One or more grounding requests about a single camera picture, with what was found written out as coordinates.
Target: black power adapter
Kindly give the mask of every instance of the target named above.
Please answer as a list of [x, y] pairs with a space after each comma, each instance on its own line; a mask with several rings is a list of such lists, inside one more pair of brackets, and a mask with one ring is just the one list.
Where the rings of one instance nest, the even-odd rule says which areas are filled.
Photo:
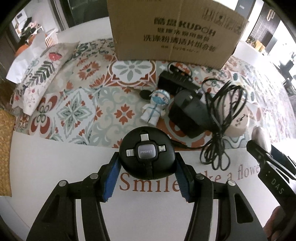
[[206, 104], [200, 101], [202, 93], [189, 90], [179, 92], [169, 112], [170, 120], [190, 138], [211, 130], [213, 120], [210, 118]]
[[191, 90], [197, 92], [199, 87], [192, 83], [192, 78], [178, 69], [177, 67], [171, 65], [170, 71], [163, 71], [159, 75], [157, 87], [159, 89], [166, 90], [172, 95], [176, 95], [181, 90]]
[[[224, 83], [217, 79], [206, 79], [207, 81], [221, 82], [224, 85], [213, 96], [205, 93], [205, 104], [201, 101], [202, 93], [198, 91], [182, 90], [174, 99], [173, 105], [169, 112], [169, 118], [174, 122], [188, 137], [194, 138], [205, 130], [212, 132], [211, 139], [201, 147], [192, 148], [180, 142], [172, 141], [175, 147], [198, 150], [201, 149], [200, 161], [203, 164], [211, 164], [213, 170], [225, 171], [230, 166], [230, 158], [225, 152], [224, 133], [230, 126], [231, 122], [242, 111], [247, 102], [247, 92], [241, 86], [232, 85], [231, 81]], [[225, 115], [220, 115], [220, 108], [224, 112], [226, 97], [229, 96], [229, 111]], [[222, 166], [222, 156], [228, 158], [227, 165]]]

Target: pisen logo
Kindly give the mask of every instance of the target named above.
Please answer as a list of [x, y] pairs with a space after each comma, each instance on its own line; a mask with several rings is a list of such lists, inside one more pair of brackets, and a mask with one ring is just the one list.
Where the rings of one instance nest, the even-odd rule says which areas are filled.
[[140, 153], [152, 153], [152, 150], [140, 151]]

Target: cardboard box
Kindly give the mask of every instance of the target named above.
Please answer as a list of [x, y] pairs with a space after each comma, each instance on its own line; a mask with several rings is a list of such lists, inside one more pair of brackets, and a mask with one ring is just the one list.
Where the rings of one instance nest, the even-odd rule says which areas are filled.
[[220, 69], [248, 21], [212, 0], [108, 0], [119, 60], [188, 62]]

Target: blue face mask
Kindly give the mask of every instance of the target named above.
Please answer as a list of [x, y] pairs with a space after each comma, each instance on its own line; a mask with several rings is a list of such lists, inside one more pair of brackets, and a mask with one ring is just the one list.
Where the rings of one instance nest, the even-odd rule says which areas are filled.
[[166, 104], [166, 102], [160, 98], [159, 96], [152, 96], [152, 100], [156, 103], [156, 104]]

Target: black cable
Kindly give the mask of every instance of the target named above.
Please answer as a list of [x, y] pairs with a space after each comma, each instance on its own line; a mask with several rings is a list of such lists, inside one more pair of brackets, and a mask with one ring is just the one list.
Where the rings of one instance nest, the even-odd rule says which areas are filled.
[[[200, 162], [205, 165], [212, 165], [213, 170], [225, 171], [230, 166], [230, 157], [225, 152], [224, 144], [224, 133], [230, 126], [231, 122], [238, 116], [242, 111], [247, 102], [247, 91], [240, 85], [232, 85], [231, 81], [224, 83], [218, 79], [206, 79], [202, 82], [201, 89], [203, 90], [203, 85], [208, 81], [218, 81], [223, 83], [222, 88], [212, 97], [208, 92], [205, 93], [205, 101], [207, 106], [208, 114], [213, 122], [212, 127], [209, 131], [212, 132], [212, 138], [201, 147], [188, 147], [178, 141], [172, 140], [172, 144], [175, 147], [180, 147], [189, 150], [200, 150]], [[230, 108], [227, 116], [224, 116], [224, 102], [226, 97], [230, 98]], [[222, 118], [219, 113], [220, 105], [222, 105]], [[202, 161], [202, 155], [204, 154], [205, 161]], [[228, 164], [226, 168], [222, 167], [222, 156], [225, 154], [228, 159]], [[218, 157], [218, 164], [215, 166], [214, 161]]]

